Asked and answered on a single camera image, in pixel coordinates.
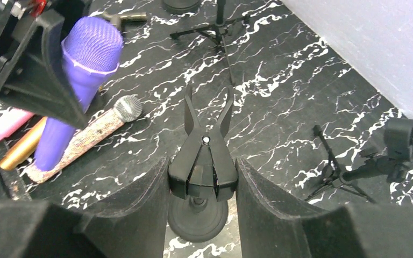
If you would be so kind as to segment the tripod stand with clip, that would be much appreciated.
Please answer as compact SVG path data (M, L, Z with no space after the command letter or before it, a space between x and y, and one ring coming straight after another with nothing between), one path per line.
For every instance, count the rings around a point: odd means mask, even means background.
M387 154L379 155L374 146L363 149L359 155L366 160L363 165L353 170L347 170L338 162L319 125L315 125L312 131L314 136L321 140L328 154L328 161L322 169L320 185L306 197L306 202L329 189L339 189L375 203L376 201L357 185L357 180L386 175L386 182L401 183L413 162L413 119L388 120L383 135Z

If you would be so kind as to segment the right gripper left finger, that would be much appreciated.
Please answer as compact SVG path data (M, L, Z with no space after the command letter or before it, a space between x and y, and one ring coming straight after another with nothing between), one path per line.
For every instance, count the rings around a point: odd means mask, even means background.
M0 257L162 257L169 157L83 211L0 200Z

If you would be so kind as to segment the purple microphone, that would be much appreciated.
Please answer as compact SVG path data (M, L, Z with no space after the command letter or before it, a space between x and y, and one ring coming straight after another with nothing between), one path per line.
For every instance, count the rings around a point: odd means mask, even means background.
M123 45L120 31L98 17L79 19L61 42L63 69L83 111L87 111L99 87L117 71ZM75 131L69 124L47 118L35 150L35 166L52 170Z

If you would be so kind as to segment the glitter rhinestone microphone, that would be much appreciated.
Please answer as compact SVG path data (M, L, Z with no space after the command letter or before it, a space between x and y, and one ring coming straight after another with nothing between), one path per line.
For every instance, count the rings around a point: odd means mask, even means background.
M77 133L72 126L47 119L35 161L24 169L24 173L35 183L46 182L125 123L137 120L142 111L140 100L126 95Z

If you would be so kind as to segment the gold microphone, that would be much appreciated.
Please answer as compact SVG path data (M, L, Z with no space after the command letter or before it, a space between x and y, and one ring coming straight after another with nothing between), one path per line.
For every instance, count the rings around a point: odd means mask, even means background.
M0 168L4 170L15 169L24 162L37 148L38 142L44 131L47 117L41 118L21 139L7 151L0 161Z

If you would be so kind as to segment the round base clip stand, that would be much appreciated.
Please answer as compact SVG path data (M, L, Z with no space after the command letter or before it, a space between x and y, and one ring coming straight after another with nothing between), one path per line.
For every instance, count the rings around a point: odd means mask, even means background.
M192 102L193 90L184 97L184 130L187 138L168 167L168 223L189 242L206 242L224 228L228 200L237 188L238 172L226 145L234 103L233 87L227 89L225 106L212 129L200 125Z

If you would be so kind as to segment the tripod shock mount stand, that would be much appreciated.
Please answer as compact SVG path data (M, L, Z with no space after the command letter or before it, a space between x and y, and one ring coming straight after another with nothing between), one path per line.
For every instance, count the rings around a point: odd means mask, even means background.
M224 18L224 10L226 5L226 0L217 0L217 10L216 10L216 20L212 24L208 24L205 26L197 26L190 30L185 30L181 32L174 32L170 34L170 37L174 40L177 40L182 35L188 35L193 33L198 33L209 40L211 40L215 45L216 48L220 51L223 51L225 54L225 59L227 63L227 68L230 74L230 82L232 86L235 86L235 80L232 74L231 64L229 60L229 54L226 48L225 37L227 35L231 35L229 32L229 27L233 26L238 22L243 22L244 25L250 23L250 15L242 15L238 18L233 19L225 19Z

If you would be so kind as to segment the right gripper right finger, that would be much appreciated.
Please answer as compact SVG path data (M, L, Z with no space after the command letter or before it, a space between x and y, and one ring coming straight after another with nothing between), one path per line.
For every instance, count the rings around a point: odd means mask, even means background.
M236 159L243 257L413 257L413 205L313 206Z

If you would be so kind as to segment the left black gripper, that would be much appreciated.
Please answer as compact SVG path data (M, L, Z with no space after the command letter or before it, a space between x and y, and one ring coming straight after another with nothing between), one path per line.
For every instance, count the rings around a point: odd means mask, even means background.
M87 118L63 71L61 42L90 1L0 1L0 101L74 128Z

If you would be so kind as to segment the pink microphone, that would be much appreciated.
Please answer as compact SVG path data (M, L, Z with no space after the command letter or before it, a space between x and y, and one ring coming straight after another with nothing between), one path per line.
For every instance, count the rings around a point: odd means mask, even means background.
M32 112L16 108L3 114L0 117L0 141L15 133L33 116Z

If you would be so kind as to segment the round base shock mount stand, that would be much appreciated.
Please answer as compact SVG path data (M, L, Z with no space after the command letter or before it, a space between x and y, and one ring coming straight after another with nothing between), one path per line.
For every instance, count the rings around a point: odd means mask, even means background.
M201 0L162 0L162 7L170 14L182 15L195 12L201 3Z

